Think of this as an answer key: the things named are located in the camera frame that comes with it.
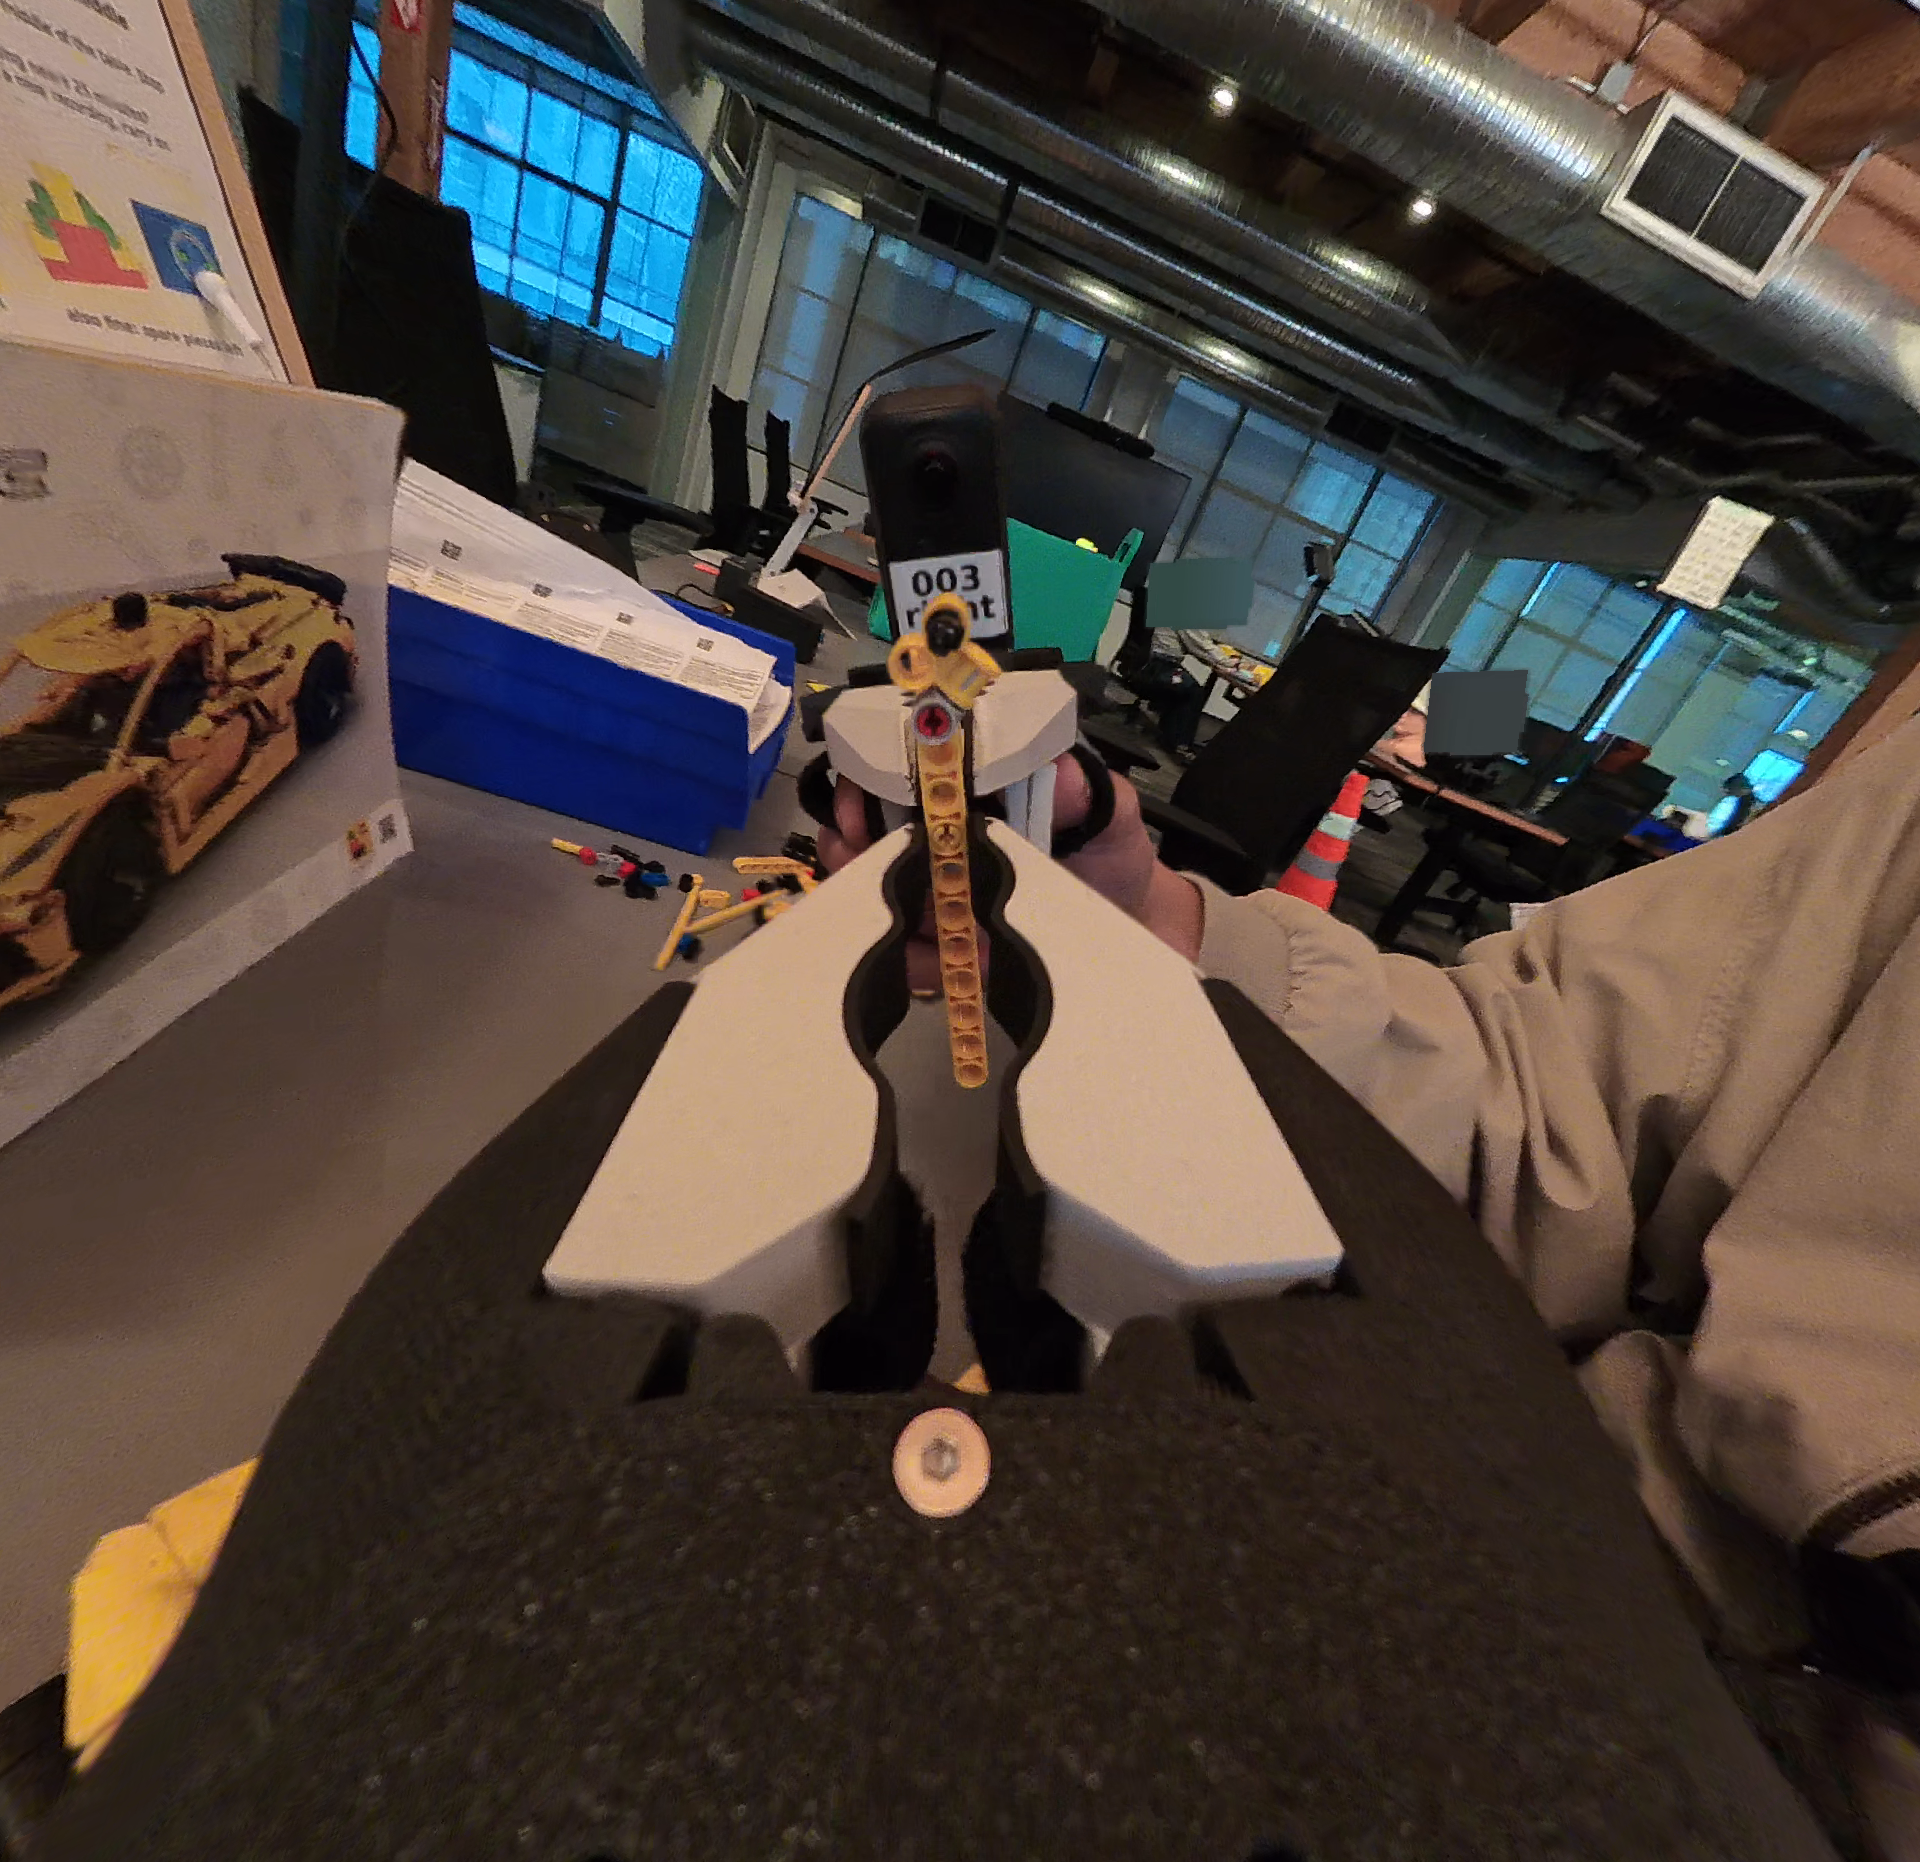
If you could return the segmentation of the instruction booklet with yellow car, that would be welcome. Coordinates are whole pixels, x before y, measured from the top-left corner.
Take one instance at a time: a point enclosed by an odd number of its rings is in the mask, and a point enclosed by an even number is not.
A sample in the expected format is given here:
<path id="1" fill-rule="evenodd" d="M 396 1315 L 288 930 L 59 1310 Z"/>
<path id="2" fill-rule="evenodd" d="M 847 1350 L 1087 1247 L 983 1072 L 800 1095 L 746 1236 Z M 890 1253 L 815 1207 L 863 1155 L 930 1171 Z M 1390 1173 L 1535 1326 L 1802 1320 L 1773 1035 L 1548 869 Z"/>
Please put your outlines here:
<path id="1" fill-rule="evenodd" d="M 4 342 L 3 1140 L 411 848 L 400 418 Z"/>

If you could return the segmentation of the silver ventilation duct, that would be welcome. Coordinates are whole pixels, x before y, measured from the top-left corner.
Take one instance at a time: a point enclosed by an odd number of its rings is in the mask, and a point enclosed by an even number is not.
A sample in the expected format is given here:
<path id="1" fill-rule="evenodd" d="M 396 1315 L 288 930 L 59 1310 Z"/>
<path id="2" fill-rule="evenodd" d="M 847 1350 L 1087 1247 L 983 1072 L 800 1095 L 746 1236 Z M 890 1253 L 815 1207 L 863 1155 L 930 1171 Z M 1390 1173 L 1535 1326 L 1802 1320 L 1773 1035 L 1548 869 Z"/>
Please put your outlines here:
<path id="1" fill-rule="evenodd" d="M 1245 91 L 1403 183 L 1421 183 L 1477 228 L 1548 263 L 1530 290 L 1575 290 L 1543 339 L 1527 304 L 1466 309 L 1382 258 L 1356 250 L 1125 124 L 1020 98 L 931 36 L 901 34 L 864 0 L 678 0 L 711 53 L 740 36 L 807 60 L 969 146 L 995 150 L 1131 225 L 1178 231 L 1189 248 L 1282 304 L 1325 314 L 1444 386 L 1537 430 L 1593 434 L 1575 390 L 1626 370 L 1653 342 L 1659 367 L 1686 351 L 1745 372 L 1880 444 L 1916 454 L 1916 306 L 1844 260 L 1784 240 L 1755 295 L 1711 275 L 1626 196 L 1637 134 L 1596 103 L 1560 91 L 1412 0 L 1102 0 L 1127 26 L 1208 46 L 1224 22 Z"/>

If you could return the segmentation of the black monitor screen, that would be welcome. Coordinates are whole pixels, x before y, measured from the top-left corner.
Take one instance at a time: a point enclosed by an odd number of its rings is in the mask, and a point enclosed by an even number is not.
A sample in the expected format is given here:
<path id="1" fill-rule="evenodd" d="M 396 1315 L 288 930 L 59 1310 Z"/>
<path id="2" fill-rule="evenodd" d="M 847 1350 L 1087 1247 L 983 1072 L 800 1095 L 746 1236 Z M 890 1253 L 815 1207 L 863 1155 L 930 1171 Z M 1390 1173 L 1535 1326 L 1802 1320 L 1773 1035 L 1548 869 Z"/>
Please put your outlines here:
<path id="1" fill-rule="evenodd" d="M 1068 544 L 1087 537 L 1103 555 L 1139 532 L 1123 584 L 1142 587 L 1187 500 L 1187 475 L 1092 434 L 1083 418 L 1009 394 L 995 407 L 1009 521 Z"/>

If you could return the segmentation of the cluster of small brick pins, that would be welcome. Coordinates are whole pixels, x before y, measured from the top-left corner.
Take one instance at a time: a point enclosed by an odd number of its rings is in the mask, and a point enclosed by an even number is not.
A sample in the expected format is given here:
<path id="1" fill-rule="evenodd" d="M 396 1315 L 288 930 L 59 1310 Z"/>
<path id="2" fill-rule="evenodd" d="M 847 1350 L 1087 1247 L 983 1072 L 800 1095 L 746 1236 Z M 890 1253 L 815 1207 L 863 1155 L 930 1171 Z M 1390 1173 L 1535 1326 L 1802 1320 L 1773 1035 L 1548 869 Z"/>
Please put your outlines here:
<path id="1" fill-rule="evenodd" d="M 563 858 L 586 867 L 597 888 L 619 889 L 634 900 L 655 900 L 672 886 L 666 865 L 643 861 L 625 848 L 597 848 L 557 837 L 548 845 Z"/>

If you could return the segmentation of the teal green plastic bin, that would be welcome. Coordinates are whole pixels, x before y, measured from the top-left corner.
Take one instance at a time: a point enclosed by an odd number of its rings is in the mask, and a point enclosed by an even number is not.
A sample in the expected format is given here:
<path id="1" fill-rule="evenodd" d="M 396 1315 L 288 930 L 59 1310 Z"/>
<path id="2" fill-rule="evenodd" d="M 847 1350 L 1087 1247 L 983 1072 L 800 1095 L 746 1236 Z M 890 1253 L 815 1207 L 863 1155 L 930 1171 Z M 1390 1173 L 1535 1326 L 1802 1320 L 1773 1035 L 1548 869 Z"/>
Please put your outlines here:
<path id="1" fill-rule="evenodd" d="M 890 562 L 870 601 L 870 635 L 892 644 L 920 628 L 931 601 L 956 596 L 969 607 L 975 644 L 1009 652 L 1052 648 L 1066 661 L 1089 661 L 1142 551 L 1142 532 L 1127 532 L 1116 553 L 1102 555 L 1018 521 L 1005 530 L 1005 549 Z"/>

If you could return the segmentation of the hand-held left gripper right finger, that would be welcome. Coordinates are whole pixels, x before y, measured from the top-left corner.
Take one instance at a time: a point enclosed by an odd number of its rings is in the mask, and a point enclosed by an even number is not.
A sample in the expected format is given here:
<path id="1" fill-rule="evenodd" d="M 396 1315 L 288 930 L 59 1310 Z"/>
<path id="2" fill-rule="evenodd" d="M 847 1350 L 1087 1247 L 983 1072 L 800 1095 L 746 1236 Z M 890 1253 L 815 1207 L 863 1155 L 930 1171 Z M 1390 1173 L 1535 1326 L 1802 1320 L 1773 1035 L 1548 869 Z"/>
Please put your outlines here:
<path id="1" fill-rule="evenodd" d="M 995 1186 L 969 1236 L 989 1386 L 1077 1386 L 1133 1320 L 1330 1288 L 1343 1244 L 1260 1095 L 1231 991 L 1011 825 L 973 828 Z"/>

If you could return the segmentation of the white plastic clip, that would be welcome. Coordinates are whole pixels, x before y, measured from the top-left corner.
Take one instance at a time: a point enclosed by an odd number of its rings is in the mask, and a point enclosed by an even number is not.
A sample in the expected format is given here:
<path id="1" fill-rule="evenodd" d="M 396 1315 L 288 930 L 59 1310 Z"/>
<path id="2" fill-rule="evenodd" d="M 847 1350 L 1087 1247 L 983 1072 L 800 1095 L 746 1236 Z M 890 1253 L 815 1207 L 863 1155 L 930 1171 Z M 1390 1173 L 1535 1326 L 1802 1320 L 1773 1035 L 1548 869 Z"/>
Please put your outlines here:
<path id="1" fill-rule="evenodd" d="M 273 347 L 273 344 L 262 334 L 262 330 L 249 322 L 248 312 L 235 297 L 228 285 L 228 280 L 214 269 L 202 269 L 192 277 L 192 285 L 197 297 L 207 306 L 207 309 L 232 330 L 236 342 L 262 363 L 267 372 L 281 374 L 281 360 Z"/>

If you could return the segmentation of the stack of white paper sheets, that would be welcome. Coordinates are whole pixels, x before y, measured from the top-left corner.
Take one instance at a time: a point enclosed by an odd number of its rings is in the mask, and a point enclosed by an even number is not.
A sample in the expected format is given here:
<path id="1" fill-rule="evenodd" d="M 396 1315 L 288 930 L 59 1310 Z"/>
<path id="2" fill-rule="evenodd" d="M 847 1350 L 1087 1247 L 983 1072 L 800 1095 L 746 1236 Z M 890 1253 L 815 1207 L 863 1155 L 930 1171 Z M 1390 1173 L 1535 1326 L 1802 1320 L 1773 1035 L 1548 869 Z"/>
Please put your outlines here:
<path id="1" fill-rule="evenodd" d="M 396 475 L 390 581 L 548 644 L 608 660 L 740 710 L 763 746 L 791 710 L 775 657 L 730 626 L 642 589 L 530 521 L 404 461 Z"/>

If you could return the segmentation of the yellow brick beam assembly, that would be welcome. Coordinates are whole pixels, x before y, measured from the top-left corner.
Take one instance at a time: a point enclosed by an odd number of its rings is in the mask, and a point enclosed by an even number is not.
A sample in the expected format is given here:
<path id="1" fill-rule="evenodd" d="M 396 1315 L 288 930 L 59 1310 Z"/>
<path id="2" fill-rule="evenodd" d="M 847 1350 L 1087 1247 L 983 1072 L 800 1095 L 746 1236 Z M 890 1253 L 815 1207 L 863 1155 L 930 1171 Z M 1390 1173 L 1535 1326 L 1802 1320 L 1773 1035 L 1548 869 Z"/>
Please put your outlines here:
<path id="1" fill-rule="evenodd" d="M 972 638 L 969 604 L 947 591 L 899 638 L 887 672 L 906 700 L 906 768 L 925 825 L 952 1076 L 978 1090 L 989 1081 L 989 1047 L 972 893 L 972 713 L 1000 669 Z"/>

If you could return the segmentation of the blue storage bin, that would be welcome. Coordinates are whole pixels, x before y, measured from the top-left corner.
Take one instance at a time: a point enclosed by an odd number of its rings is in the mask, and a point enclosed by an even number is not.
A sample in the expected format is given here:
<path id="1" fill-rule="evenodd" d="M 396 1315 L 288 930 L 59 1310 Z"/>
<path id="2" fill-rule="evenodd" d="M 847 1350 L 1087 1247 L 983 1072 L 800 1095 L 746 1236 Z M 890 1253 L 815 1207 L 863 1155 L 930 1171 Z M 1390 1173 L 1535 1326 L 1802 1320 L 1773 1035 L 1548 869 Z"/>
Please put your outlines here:
<path id="1" fill-rule="evenodd" d="M 793 696 L 791 644 L 690 611 L 767 651 Z M 690 853 L 746 825 L 789 722 L 749 748 L 746 714 L 725 702 L 394 581 L 388 674 L 404 768 Z"/>

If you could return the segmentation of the black office chair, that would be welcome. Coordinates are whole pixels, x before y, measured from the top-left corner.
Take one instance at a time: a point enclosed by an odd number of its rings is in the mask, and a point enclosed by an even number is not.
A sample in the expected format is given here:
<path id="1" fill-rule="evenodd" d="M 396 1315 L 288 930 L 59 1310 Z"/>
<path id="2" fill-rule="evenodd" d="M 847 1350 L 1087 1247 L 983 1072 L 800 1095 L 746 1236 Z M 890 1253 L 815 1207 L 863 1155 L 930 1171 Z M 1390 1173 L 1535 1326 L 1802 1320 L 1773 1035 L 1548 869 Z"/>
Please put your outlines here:
<path id="1" fill-rule="evenodd" d="M 1447 657 L 1319 617 L 1170 799 L 1144 806 L 1160 828 L 1160 861 L 1230 893 L 1265 886 Z"/>

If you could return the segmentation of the orange traffic cone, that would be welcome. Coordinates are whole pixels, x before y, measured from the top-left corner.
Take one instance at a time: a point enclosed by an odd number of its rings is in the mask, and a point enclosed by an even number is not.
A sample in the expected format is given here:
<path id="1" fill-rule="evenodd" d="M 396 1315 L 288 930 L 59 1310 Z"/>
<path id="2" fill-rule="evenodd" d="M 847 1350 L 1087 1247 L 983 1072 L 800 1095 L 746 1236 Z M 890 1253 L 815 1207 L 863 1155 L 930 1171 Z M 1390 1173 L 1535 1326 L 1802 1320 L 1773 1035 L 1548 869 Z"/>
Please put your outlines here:
<path id="1" fill-rule="evenodd" d="M 1360 828 L 1363 799 L 1371 776 L 1365 773 L 1348 775 L 1341 792 L 1332 799 L 1332 808 L 1310 831 L 1304 845 L 1285 867 L 1273 889 L 1297 899 L 1319 912 L 1332 912 L 1341 873 L 1351 851 Z"/>

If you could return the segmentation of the white hanging paper sign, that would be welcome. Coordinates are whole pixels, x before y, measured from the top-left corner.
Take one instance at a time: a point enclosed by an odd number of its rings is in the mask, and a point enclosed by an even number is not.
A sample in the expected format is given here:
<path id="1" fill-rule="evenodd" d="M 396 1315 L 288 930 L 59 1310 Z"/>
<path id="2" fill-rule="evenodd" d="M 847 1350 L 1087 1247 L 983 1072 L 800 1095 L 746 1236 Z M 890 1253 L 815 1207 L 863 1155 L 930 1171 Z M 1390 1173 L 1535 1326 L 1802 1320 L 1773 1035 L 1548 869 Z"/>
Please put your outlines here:
<path id="1" fill-rule="evenodd" d="M 1756 507 L 1707 500 L 1654 581 L 1654 593 L 1703 612 L 1719 611 L 1773 525 L 1776 518 Z"/>

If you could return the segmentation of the partly built toy car model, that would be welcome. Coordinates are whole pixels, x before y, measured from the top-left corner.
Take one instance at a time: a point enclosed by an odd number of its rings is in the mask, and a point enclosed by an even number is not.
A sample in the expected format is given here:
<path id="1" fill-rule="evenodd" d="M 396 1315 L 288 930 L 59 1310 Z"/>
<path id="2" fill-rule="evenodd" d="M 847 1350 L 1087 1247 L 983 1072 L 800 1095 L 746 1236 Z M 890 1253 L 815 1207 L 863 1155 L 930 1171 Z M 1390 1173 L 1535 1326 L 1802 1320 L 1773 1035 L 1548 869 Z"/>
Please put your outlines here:
<path id="1" fill-rule="evenodd" d="M 228 1540 L 256 1459 L 109 1533 L 69 1587 L 62 1745 L 96 1765 L 170 1653 Z"/>

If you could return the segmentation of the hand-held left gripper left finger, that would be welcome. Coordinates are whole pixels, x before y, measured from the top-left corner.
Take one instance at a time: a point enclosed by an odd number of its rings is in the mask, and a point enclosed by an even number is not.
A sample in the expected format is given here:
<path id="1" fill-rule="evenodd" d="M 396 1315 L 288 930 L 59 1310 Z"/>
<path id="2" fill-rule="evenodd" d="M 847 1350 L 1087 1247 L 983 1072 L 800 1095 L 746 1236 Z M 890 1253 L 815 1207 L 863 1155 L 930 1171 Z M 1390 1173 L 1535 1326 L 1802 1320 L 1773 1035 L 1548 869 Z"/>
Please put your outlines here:
<path id="1" fill-rule="evenodd" d="M 923 1382 L 933 1227 L 875 1060 L 925 899 L 909 825 L 670 994 L 672 1030 L 544 1263 L 553 1294 L 754 1318 L 829 1391 Z"/>

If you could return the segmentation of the wooden post with red label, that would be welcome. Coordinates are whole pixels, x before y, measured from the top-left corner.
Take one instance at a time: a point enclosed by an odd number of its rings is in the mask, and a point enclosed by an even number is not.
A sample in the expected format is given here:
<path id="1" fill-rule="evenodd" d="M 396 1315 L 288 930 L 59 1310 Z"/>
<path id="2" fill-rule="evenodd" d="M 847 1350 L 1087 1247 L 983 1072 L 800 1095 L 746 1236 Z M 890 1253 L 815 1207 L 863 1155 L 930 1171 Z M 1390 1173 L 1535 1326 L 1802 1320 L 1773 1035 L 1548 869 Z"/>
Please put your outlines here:
<path id="1" fill-rule="evenodd" d="M 375 169 L 438 200 L 456 0 L 379 0 Z"/>

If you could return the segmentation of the pile of loose brick pieces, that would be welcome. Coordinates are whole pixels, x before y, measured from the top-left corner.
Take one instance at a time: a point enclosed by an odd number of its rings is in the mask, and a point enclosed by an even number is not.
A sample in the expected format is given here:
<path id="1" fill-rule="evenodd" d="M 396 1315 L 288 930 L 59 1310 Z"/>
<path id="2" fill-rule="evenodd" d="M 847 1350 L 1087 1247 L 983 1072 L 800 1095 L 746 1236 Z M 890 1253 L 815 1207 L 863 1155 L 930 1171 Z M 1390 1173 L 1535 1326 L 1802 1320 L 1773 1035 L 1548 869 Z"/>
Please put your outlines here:
<path id="1" fill-rule="evenodd" d="M 766 925 L 788 912 L 806 893 L 815 891 L 822 878 L 821 867 L 811 858 L 781 857 L 740 857 L 732 861 L 732 871 L 744 881 L 738 889 L 723 889 L 696 881 L 685 889 L 681 910 L 672 930 L 655 956 L 656 974 L 675 963 L 692 963 L 698 957 L 707 939 L 737 923 Z"/>

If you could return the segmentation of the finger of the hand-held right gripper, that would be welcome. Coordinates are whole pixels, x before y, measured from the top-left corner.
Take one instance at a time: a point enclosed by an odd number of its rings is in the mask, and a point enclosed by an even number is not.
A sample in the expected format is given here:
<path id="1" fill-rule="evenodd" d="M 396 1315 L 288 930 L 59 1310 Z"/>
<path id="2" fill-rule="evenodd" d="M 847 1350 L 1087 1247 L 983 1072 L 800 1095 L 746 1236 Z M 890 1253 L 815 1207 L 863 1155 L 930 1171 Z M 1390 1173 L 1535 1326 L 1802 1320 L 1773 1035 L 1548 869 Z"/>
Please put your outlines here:
<path id="1" fill-rule="evenodd" d="M 1060 672 L 1001 672 L 973 700 L 964 719 L 969 800 L 985 800 L 1068 755 L 1079 703 Z"/>
<path id="2" fill-rule="evenodd" d="M 903 815 L 917 808 L 906 696 L 901 691 L 840 691 L 824 710 L 822 730 L 836 788 L 858 790 Z"/>

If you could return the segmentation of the grey desk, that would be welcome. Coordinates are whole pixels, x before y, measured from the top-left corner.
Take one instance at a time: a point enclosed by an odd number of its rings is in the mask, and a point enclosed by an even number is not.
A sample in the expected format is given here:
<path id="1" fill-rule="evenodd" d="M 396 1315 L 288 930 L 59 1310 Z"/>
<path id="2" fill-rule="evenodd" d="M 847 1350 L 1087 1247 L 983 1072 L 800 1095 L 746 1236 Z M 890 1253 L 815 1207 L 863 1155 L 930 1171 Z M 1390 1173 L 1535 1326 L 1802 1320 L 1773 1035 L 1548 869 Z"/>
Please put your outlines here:
<path id="1" fill-rule="evenodd" d="M 659 985 L 670 873 L 803 829 L 777 775 L 706 858 L 402 775 L 416 850 L 4 1151 L 3 1698 L 62 1667 L 93 1541 L 253 1457 L 427 1201 Z"/>

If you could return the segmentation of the white vent grille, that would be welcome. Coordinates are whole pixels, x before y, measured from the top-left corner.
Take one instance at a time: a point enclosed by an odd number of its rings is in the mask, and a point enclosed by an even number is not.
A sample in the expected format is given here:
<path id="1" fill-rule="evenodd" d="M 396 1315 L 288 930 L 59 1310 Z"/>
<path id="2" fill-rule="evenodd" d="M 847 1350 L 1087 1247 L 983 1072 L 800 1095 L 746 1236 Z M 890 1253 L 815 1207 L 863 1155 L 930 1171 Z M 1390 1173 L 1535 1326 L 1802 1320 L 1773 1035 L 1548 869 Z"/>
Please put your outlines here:
<path id="1" fill-rule="evenodd" d="M 1828 181 L 1679 93 L 1619 117 L 1619 175 L 1601 215 L 1672 262 L 1758 298 L 1796 258 Z"/>

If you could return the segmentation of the instruction poster board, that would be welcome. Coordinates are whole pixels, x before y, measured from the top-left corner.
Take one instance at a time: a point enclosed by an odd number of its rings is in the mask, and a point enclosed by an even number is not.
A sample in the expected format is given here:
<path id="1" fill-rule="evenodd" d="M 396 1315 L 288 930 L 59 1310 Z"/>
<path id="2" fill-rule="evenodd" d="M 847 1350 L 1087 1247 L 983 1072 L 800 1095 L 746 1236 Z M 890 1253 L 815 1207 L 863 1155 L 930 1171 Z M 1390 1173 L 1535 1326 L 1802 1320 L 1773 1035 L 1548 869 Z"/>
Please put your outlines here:
<path id="1" fill-rule="evenodd" d="M 281 374 L 197 297 L 202 269 Z M 3 336 L 313 381 L 189 0 L 3 0 Z"/>

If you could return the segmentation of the person's right hand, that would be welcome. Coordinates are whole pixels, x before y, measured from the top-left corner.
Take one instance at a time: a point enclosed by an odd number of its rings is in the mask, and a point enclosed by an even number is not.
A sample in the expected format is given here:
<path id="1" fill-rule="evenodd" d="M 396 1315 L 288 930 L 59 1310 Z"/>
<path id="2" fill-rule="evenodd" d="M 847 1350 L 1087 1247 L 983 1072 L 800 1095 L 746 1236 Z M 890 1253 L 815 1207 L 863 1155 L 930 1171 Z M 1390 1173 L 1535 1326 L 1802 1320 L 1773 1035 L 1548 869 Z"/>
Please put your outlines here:
<path id="1" fill-rule="evenodd" d="M 1076 757 L 1064 755 L 1052 764 L 1056 861 L 1198 968 L 1204 940 L 1198 888 L 1160 861 L 1139 817 L 1137 790 L 1115 776 L 1099 757 L 1092 757 L 1092 768 L 1098 775 L 1089 781 L 1087 768 Z M 1091 835 L 1076 853 L 1060 857 L 1066 837 L 1082 829 L 1091 817 L 1106 815 L 1099 809 L 1102 792 L 1106 792 L 1109 809 L 1113 809 L 1103 829 Z M 851 865 L 871 841 L 868 792 L 847 776 L 839 776 L 833 781 L 833 815 L 818 829 L 824 871 L 836 873 Z M 920 997 L 939 994 L 939 957 L 931 930 L 923 928 L 906 940 L 904 960 L 909 994 Z"/>

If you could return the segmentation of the large paned window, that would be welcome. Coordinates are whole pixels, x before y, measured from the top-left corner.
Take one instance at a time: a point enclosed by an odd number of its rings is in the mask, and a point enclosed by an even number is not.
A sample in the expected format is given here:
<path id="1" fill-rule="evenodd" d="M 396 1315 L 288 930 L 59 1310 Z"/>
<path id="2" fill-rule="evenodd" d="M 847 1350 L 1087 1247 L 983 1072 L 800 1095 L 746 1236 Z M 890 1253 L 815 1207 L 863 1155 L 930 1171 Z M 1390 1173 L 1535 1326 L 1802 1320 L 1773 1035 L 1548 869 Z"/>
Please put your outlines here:
<path id="1" fill-rule="evenodd" d="M 569 0 L 456 0 L 441 198 L 483 290 L 663 360 L 707 172 L 607 26 Z"/>

